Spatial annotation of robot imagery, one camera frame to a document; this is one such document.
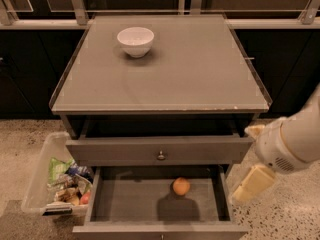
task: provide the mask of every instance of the plastic bin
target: plastic bin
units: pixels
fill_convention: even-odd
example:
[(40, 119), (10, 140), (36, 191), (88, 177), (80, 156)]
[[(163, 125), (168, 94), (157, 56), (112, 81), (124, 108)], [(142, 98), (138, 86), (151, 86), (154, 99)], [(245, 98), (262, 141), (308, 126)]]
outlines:
[(47, 190), (48, 170), (51, 157), (67, 162), (72, 158), (65, 143), (69, 140), (67, 132), (55, 132), (47, 136), (40, 152), (40, 157), (31, 177), (21, 209), (26, 213), (39, 215), (85, 215), (88, 205), (73, 206), (72, 204), (48, 205), (50, 199)]

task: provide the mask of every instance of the drawer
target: drawer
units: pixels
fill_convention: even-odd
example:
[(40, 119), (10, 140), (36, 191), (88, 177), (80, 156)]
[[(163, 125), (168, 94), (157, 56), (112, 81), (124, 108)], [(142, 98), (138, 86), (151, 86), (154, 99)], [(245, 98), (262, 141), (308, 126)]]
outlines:
[(69, 140), (79, 165), (188, 165), (240, 163), (253, 139), (225, 136), (162, 136)]
[[(177, 177), (191, 184), (185, 196), (172, 191)], [(239, 239), (220, 166), (98, 167), (79, 239)]]

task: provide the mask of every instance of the drawer handle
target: drawer handle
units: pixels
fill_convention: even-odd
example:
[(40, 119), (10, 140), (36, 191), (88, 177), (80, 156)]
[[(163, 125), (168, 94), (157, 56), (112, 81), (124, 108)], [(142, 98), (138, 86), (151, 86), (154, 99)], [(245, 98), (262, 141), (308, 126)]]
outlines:
[(162, 150), (159, 152), (159, 155), (157, 156), (157, 159), (160, 160), (160, 161), (166, 160), (166, 157), (163, 154)]

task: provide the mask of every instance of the bowl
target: bowl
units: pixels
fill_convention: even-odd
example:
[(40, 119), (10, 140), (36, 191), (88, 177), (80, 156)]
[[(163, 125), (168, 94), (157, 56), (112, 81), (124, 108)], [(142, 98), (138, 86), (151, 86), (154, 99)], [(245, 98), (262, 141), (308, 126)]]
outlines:
[(119, 32), (117, 39), (127, 54), (133, 58), (141, 58), (151, 49), (154, 34), (147, 28), (133, 27)]

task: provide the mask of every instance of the floor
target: floor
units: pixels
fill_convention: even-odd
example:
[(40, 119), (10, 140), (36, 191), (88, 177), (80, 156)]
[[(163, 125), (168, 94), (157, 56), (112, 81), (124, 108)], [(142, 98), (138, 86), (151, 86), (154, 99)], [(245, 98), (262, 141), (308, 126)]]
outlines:
[[(20, 209), (42, 144), (56, 131), (64, 131), (59, 120), (0, 121), (0, 239), (76, 239), (72, 227), (81, 225), (83, 218), (41, 217)], [(256, 161), (253, 145), (227, 179), (230, 192)], [(249, 230), (241, 240), (320, 240), (320, 162), (277, 178), (275, 185), (255, 200), (234, 207), (237, 224)]]

